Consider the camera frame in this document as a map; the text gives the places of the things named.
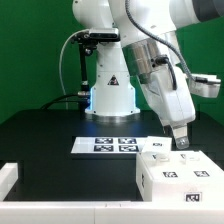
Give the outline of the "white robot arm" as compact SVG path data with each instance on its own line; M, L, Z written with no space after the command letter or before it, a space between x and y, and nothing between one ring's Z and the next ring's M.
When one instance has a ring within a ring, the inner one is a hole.
M191 96L215 98L221 80L190 72L175 31L224 17L224 0L73 0L72 10L89 38L120 42L149 107L172 130L176 146L187 148L187 124L195 119Z

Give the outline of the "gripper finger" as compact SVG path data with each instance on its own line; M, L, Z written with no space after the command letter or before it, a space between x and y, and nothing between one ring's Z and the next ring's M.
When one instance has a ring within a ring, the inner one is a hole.
M189 147L188 129L186 124L172 124L171 125L173 137L176 147L180 150Z

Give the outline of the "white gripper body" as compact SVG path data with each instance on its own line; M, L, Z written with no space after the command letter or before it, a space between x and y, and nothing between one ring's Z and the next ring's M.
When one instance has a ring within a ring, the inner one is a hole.
M140 86L149 107L158 115L163 126L182 126L195 119L195 108L180 68L174 66L177 89L173 89L166 66L139 76Z

